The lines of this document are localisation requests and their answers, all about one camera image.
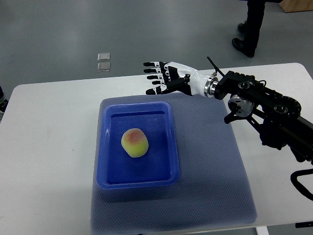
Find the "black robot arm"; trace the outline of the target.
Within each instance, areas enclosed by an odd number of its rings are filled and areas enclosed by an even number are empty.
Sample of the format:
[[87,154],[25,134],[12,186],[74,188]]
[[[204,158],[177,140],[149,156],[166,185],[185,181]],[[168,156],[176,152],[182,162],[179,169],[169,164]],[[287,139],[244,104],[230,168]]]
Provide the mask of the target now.
[[253,75],[223,73],[213,67],[204,94],[218,100],[230,95],[226,124],[247,120],[259,133],[262,145],[278,150],[287,145],[298,162],[313,161],[313,124],[301,117],[297,100],[267,88],[265,80],[257,81]]

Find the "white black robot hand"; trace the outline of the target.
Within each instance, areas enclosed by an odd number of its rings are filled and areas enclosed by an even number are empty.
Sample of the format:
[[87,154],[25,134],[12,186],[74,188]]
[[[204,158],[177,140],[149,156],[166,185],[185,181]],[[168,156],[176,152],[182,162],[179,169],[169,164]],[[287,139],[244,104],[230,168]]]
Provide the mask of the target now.
[[147,95],[169,94],[175,91],[186,95],[205,96],[204,87],[208,75],[199,70],[176,62],[145,62],[147,79],[152,80],[152,87]]

